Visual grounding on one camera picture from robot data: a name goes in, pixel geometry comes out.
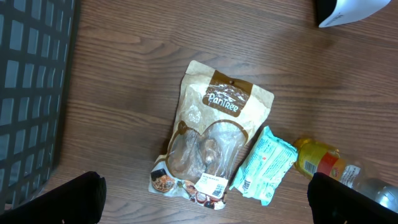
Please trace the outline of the teal tissue pack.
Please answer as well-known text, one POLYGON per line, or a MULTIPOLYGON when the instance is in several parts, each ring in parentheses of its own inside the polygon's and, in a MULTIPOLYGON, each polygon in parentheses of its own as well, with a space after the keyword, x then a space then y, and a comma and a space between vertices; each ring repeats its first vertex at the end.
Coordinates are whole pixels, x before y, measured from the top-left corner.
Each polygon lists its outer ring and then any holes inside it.
POLYGON ((297 157, 296 148, 274 136, 266 126, 238 168, 230 189, 236 188, 243 197, 260 200, 261 205, 267 206, 297 157))

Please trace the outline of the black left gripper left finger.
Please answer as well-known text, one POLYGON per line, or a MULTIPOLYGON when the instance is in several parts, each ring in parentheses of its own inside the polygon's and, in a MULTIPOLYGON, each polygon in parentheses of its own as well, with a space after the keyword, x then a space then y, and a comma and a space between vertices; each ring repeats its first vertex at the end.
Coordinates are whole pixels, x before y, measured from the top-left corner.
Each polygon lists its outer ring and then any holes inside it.
POLYGON ((1 224, 99 223, 105 202, 105 178, 89 171, 1 215, 1 224))

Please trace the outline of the yellow liquid bottle silver cap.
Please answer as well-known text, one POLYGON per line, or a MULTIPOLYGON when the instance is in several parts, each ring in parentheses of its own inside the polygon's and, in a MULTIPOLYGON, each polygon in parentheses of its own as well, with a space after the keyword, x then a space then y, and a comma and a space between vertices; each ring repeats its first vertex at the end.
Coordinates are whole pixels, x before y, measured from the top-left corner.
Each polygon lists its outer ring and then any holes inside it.
POLYGON ((381 180, 371 161, 311 138, 296 140, 294 147, 298 152, 295 168, 306 178, 320 172, 397 212, 397 187, 381 180))

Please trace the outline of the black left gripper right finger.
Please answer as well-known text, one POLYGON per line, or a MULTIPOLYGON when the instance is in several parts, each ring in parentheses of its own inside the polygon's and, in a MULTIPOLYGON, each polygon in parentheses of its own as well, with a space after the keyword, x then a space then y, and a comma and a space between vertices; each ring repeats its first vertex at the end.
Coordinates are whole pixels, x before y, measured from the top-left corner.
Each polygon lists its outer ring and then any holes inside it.
POLYGON ((317 172, 307 198, 314 224, 397 224, 397 213, 317 172))

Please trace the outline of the brown snack wrapper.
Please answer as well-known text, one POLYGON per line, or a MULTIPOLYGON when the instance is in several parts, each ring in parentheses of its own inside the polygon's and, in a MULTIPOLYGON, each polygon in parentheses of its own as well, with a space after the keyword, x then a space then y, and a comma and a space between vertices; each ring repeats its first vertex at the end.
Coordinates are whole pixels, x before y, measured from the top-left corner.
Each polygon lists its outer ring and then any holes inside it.
POLYGON ((156 159, 148 190, 223 209, 238 153, 267 119, 273 100, 273 93, 257 85, 192 60, 167 152, 156 159))

